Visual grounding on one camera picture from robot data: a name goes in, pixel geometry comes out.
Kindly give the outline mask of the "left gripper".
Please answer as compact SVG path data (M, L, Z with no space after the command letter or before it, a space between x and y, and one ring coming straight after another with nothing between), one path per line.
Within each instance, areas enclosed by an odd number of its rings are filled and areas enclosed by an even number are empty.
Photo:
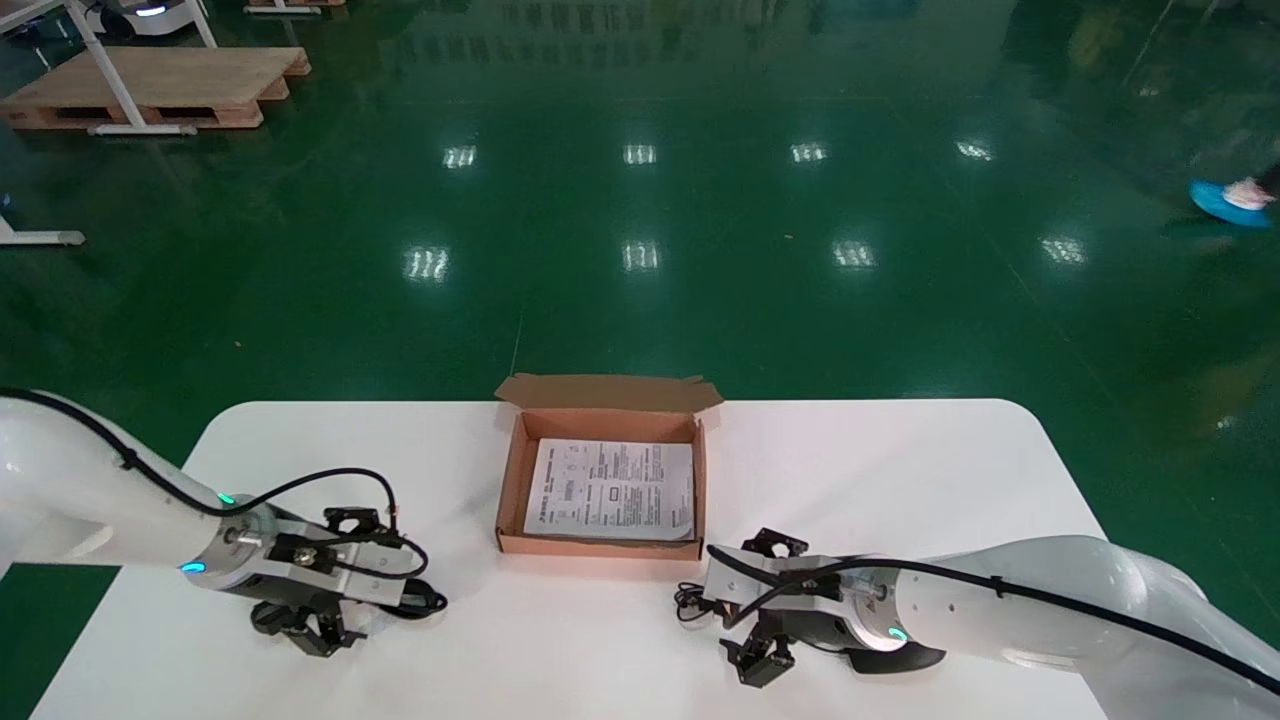
M250 612L262 635L283 635L326 659L366 634L349 629L339 600L394 607L422 574L422 552L376 509L329 507L323 523L271 510L266 539L236 571L236 593L264 600Z

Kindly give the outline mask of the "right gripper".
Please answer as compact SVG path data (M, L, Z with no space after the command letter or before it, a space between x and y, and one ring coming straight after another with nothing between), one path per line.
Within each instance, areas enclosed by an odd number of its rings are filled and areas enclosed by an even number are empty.
M901 648L895 570L840 569L842 559L804 555L806 542L771 528L742 550L709 552L703 580L703 598L726 607L726 629L754 625L745 642L719 641L741 685L764 688L788 673L791 639L827 650Z

